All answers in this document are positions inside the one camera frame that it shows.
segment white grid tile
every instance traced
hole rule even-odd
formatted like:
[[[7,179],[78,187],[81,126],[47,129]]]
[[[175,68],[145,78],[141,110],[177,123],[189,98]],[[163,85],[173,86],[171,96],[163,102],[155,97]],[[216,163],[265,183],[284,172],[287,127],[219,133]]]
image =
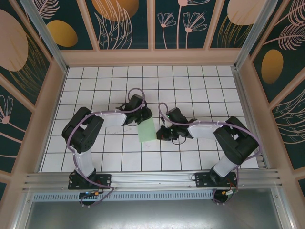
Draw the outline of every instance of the white grid tile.
[[[75,104],[78,92],[63,92],[60,104]]]
[[[161,152],[162,170],[181,170],[180,152]]]
[[[158,90],[158,78],[157,77],[143,78],[143,89]]]
[[[160,171],[161,155],[160,152],[142,153],[142,171]]]
[[[176,102],[177,103],[191,103],[191,90],[190,89],[178,89],[175,90]]]
[[[158,77],[158,67],[157,66],[144,66],[143,67],[143,77]]]
[[[132,88],[142,89],[142,78],[128,78],[127,90],[130,90]]]
[[[64,153],[46,154],[43,162],[42,172],[61,172]]]
[[[96,80],[96,90],[110,90],[111,88],[111,78],[102,78]]]
[[[223,89],[223,94],[226,102],[239,102],[239,96],[236,89]]]
[[[236,88],[233,77],[219,77],[222,88]]]
[[[141,171],[141,152],[123,153],[122,171]]]
[[[173,66],[174,76],[188,76],[186,66]]]
[[[189,76],[203,76],[201,66],[187,66]]]
[[[158,66],[158,77],[173,77],[173,67]]]
[[[113,67],[113,78],[127,78],[128,67]]]
[[[204,76],[218,76],[216,66],[202,66]]]
[[[126,90],[127,78],[112,79],[111,90]]]
[[[232,70],[230,66],[217,66],[219,76],[232,76]]]
[[[99,67],[97,78],[112,78],[113,67]]]
[[[208,89],[221,88],[219,77],[205,77],[205,86]]]
[[[82,79],[80,91],[92,91],[95,88],[96,79]]]
[[[96,78],[98,67],[85,67],[84,72],[82,74],[83,78]]]
[[[130,66],[128,67],[128,77],[142,77],[142,66]]]
[[[102,172],[121,171],[122,153],[103,153]]]
[[[174,89],[173,78],[172,77],[159,78],[159,89]]]
[[[200,170],[200,157],[198,151],[181,152],[182,170]]]
[[[124,135],[123,152],[141,152],[141,143],[137,135]]]
[[[81,79],[67,79],[64,91],[78,91],[81,85]]]
[[[94,91],[79,91],[77,104],[92,104]]]
[[[203,77],[189,77],[192,89],[204,89],[205,83]]]
[[[175,89],[190,89],[188,77],[174,77]]]
[[[82,106],[93,111],[113,110],[125,103],[133,87],[144,88],[156,131],[160,128],[158,103],[178,107],[188,119],[226,121],[244,113],[229,66],[130,66],[70,68],[45,149],[42,172],[73,171],[72,153],[61,133]],[[176,171],[210,169],[224,155],[216,141],[186,139],[182,145],[153,140],[140,143],[136,126],[102,128],[92,147],[97,171]],[[242,168],[258,168],[256,159]]]
[[[83,67],[69,68],[67,78],[80,79],[83,70],[84,70]]]

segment black grid line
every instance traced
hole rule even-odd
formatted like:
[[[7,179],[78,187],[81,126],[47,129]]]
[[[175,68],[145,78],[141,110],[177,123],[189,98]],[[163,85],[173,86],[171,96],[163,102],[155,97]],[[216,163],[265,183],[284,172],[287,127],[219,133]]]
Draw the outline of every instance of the black grid line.
[[[188,79],[189,79],[189,86],[190,86],[190,92],[191,92],[191,101],[192,101],[193,116],[194,116],[194,118],[195,118],[195,111],[194,111],[194,105],[193,105],[193,95],[192,95],[192,90],[191,90],[191,82],[190,82],[190,75],[189,75],[189,69],[188,69],[188,67],[186,67],[186,70],[187,70],[187,75],[188,75]],[[198,139],[196,140],[196,142],[197,142],[197,147],[198,147],[200,168],[201,168],[201,170],[202,170]]]
[[[143,90],[143,67],[142,67],[142,90]],[[142,171],[142,158],[143,158],[143,143],[141,142],[141,171]]]
[[[108,110],[109,110],[109,106],[110,106],[111,86],[112,86],[112,78],[111,78],[111,83],[110,83]],[[102,155],[101,171],[102,171],[103,160],[104,160],[105,142],[106,142],[106,130],[105,130],[104,145],[103,145],[103,155]]]
[[[82,68],[81,78],[82,78],[82,75],[84,74],[84,69],[85,69],[85,68]],[[76,97],[76,102],[75,102],[75,107],[74,107],[73,115],[74,115],[74,113],[75,113],[75,108],[76,108],[76,104],[77,104],[78,94],[79,94],[79,92],[77,92],[77,97]],[[63,160],[62,160],[62,165],[61,165],[61,171],[62,171],[62,167],[63,167],[63,162],[65,161],[66,152],[67,152],[67,148],[65,149],[65,153],[64,153],[64,155],[63,155]]]
[[[173,94],[175,96],[175,107],[177,107],[177,102],[176,102],[176,89],[175,89],[175,83],[174,83],[174,75],[173,75]],[[180,139],[178,138],[178,146],[179,146],[179,157],[180,157],[180,168],[182,170],[182,161],[181,161],[181,149],[180,149]]]
[[[129,71],[129,66],[127,67],[127,76],[126,76],[126,93],[125,93],[125,103],[127,102],[127,85],[128,85],[128,71]],[[123,152],[124,152],[124,128],[123,128],[123,142],[122,142],[122,160],[121,160],[121,171],[123,168]]]
[[[159,92],[159,67],[157,66],[157,79],[158,79],[158,103],[160,103],[160,92]],[[162,149],[161,149],[161,142],[160,142],[160,170],[162,171]]]

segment metal frame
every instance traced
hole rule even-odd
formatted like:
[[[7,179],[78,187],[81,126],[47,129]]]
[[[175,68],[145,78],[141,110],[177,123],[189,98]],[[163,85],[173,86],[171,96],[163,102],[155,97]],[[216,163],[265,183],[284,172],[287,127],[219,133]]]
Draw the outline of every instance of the metal frame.
[[[232,69],[232,72],[233,72],[233,77],[234,77],[235,85],[237,88],[238,96],[240,98],[240,102],[241,102],[241,105],[242,105],[242,108],[243,108],[243,111],[245,114],[245,119],[248,124],[248,129],[251,130],[251,132],[253,134],[255,134],[261,141],[262,139],[261,139],[257,124],[254,119],[252,108],[249,106],[249,104],[250,104],[249,98],[247,96],[247,93],[245,92],[244,84],[243,84],[240,72],[236,69]],[[265,154],[264,148],[262,148],[261,152],[262,152],[262,158],[260,158],[260,159],[263,159],[263,160],[262,161],[259,160],[258,163],[259,162],[263,163],[263,164],[260,164],[261,167],[270,168],[270,164],[269,164],[268,158]]]
[[[111,173],[115,191],[198,190],[192,176],[198,171]],[[68,190],[70,173],[28,174],[23,192],[79,192]],[[239,188],[280,187],[281,180],[274,169],[241,169]]]
[[[260,14],[257,16],[256,22],[253,24],[253,27],[251,28],[242,46],[241,51],[238,54],[238,57],[236,58],[235,69],[239,70],[242,67],[244,61],[250,53],[250,50],[266,26],[271,13],[276,7],[277,2],[278,0],[266,0]]]
[[[65,72],[67,71],[67,64],[59,50],[57,44],[55,43],[53,37],[51,36],[46,24],[44,23],[43,19],[39,15],[38,11],[36,10],[36,6],[34,5],[33,1],[29,0],[20,0],[23,8],[25,9],[27,15],[33,22],[35,28],[39,32],[40,36],[42,37],[43,41],[46,43],[46,46],[49,48],[50,52],[52,53],[53,57],[57,61],[60,68]]]

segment purple cable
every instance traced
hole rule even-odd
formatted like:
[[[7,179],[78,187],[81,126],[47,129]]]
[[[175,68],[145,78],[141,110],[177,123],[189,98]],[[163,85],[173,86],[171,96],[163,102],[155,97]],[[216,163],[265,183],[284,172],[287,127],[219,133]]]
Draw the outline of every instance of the purple cable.
[[[101,185],[101,184],[95,183],[95,182],[89,180],[89,179],[83,174],[83,172],[79,169],[78,164],[77,164],[77,161],[76,161],[76,156],[75,156],[76,151],[75,151],[74,148],[72,148],[72,147],[70,146],[70,142],[71,142],[72,136],[75,134],[76,130],[81,126],[81,124],[83,124],[83,122],[86,121],[86,120],[87,120],[88,118],[90,118],[91,116],[94,116],[94,115],[101,115],[101,114],[105,114],[105,113],[106,113],[106,114],[110,114],[110,113],[123,113],[123,114],[126,114],[126,113],[132,113],[132,112],[135,112],[135,111],[141,109],[141,107],[143,106],[143,104],[144,104],[144,102],[145,102],[145,94],[144,94],[144,91],[143,91],[142,89],[140,89],[140,88],[132,88],[132,89],[128,92],[128,99],[129,99],[130,92],[133,91],[133,90],[139,90],[139,91],[142,92],[143,101],[142,101],[142,103],[141,103],[137,108],[135,108],[135,109],[133,109],[133,110],[131,110],[131,111],[117,111],[117,110],[116,110],[116,111],[93,112],[93,113],[87,115],[86,117],[84,117],[84,118],[76,125],[76,127],[72,130],[72,132],[71,132],[71,134],[70,134],[70,136],[69,136],[69,138],[68,138],[68,140],[67,140],[67,148],[68,148],[69,150],[72,151],[72,154],[73,154],[73,161],[74,161],[74,164],[75,164],[75,167],[76,167],[76,168],[75,168],[76,171],[77,171],[86,181],[88,181],[89,183],[94,184],[94,185],[96,185],[96,186],[98,186],[98,187],[111,188],[111,189],[112,189],[112,190],[111,190],[109,193],[107,193],[102,199],[100,199],[99,201],[95,201],[93,204],[91,204],[91,205],[89,205],[89,206],[83,204],[82,201],[83,201],[83,199],[85,198],[85,196],[83,196],[83,197],[81,198],[81,204],[82,204],[83,207],[90,208],[90,207],[93,207],[93,206],[95,206],[95,205],[101,203],[105,198],[107,198],[107,197],[114,191],[114,187],[106,186],[106,185]]]
[[[253,139],[255,139],[255,141],[257,141],[258,145],[259,145],[259,150],[253,155],[253,156],[250,156],[248,157],[246,160],[249,160],[251,158],[254,158],[256,157],[262,150],[262,143],[261,141],[254,135],[252,134],[250,131],[248,131],[247,129],[244,129],[240,126],[237,126],[237,125],[233,125],[233,124],[230,124],[230,123],[224,123],[224,122],[209,122],[209,121],[199,121],[199,122],[194,122],[194,123],[190,123],[190,124],[184,124],[184,123],[176,123],[176,122],[172,122],[171,120],[169,120],[161,111],[161,105],[165,105],[166,107],[166,113],[168,112],[168,106],[166,103],[159,103],[159,113],[161,115],[161,117],[163,117],[166,121],[168,121],[169,123],[171,124],[174,124],[174,125],[187,125],[187,126],[190,126],[190,125],[198,125],[198,124],[217,124],[217,125],[226,125],[226,126],[230,126],[230,127],[233,127],[233,128],[236,128],[236,129],[239,129],[245,133],[247,133],[248,135],[250,135]],[[236,188],[238,187],[238,181],[239,181],[239,174],[238,174],[238,166],[236,167]],[[220,201],[218,201],[217,199],[214,198],[214,195],[216,193],[216,189],[213,190],[213,193],[212,193],[212,201],[217,204],[217,203],[221,203]]]
[[[166,112],[168,112],[168,106],[166,103],[159,103],[159,113],[160,115],[166,120],[168,121],[169,123],[171,124],[174,124],[174,125],[187,125],[187,126],[190,126],[190,125],[198,125],[198,124],[217,124],[217,125],[227,125],[227,126],[230,126],[230,127],[233,127],[233,128],[236,128],[236,129],[239,129],[245,133],[247,133],[248,135],[250,135],[252,138],[254,138],[255,141],[257,141],[258,145],[259,145],[259,150],[253,155],[253,156],[250,156],[248,157],[246,160],[249,160],[253,157],[256,157],[262,150],[263,146],[262,146],[262,143],[261,141],[254,135],[252,134],[249,130],[247,129],[244,129],[240,126],[237,126],[237,125],[234,125],[234,124],[230,124],[230,123],[224,123],[224,122],[211,122],[211,121],[198,121],[198,122],[194,122],[194,123],[176,123],[176,122],[172,122],[171,120],[169,120],[165,115],[163,115],[162,111],[161,111],[161,105],[165,105],[166,107]]]

